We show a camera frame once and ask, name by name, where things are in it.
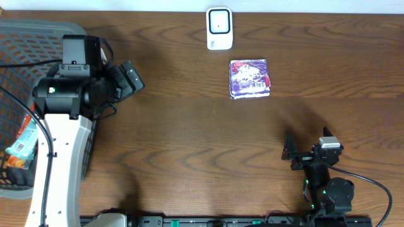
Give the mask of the purple snack bag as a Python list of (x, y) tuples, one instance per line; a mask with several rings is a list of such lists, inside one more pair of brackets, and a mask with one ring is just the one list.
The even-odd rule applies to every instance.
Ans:
[(231, 99), (270, 96), (271, 79), (266, 59), (232, 60), (229, 64)]

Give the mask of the teal snack packet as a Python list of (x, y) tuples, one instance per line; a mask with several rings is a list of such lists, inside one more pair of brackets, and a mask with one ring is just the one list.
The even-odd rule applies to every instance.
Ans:
[(37, 125), (34, 120), (31, 120), (14, 144), (6, 149), (6, 152), (24, 161), (32, 160), (35, 156), (37, 139)]

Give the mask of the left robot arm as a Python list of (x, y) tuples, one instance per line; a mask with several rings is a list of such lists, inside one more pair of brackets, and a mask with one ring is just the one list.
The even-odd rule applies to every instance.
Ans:
[(32, 96), (38, 136), (37, 166), (26, 226), (80, 226), (85, 153), (103, 111), (145, 85), (131, 62), (106, 59), (103, 38), (64, 35), (62, 59), (39, 80)]

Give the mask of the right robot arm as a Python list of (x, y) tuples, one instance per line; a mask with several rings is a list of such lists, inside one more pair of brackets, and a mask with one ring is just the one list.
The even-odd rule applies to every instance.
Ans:
[(304, 197), (312, 204), (308, 226), (346, 226), (346, 213), (352, 210), (354, 184), (344, 178), (331, 178), (329, 169), (339, 162), (343, 145), (327, 127), (310, 151), (299, 152), (292, 133), (285, 133), (282, 160), (291, 162), (292, 170), (304, 171)]

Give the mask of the orange snack bar wrapper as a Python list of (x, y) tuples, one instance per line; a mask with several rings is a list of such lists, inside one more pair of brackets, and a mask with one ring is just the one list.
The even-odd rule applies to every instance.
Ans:
[(16, 135), (16, 138), (19, 138), (22, 135), (23, 131), (27, 128), (27, 126), (30, 123), (31, 119), (32, 119), (32, 117), (29, 114), (25, 115), (25, 118), (24, 118), (24, 120), (22, 122), (22, 125), (21, 125), (17, 135)]

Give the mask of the orange tissue pack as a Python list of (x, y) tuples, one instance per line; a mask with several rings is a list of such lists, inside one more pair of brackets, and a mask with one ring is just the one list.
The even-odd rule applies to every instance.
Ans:
[(17, 158), (16, 156), (10, 155), (7, 162), (6, 166), (10, 168), (19, 168), (22, 170), (27, 170), (30, 167), (31, 160), (22, 160)]

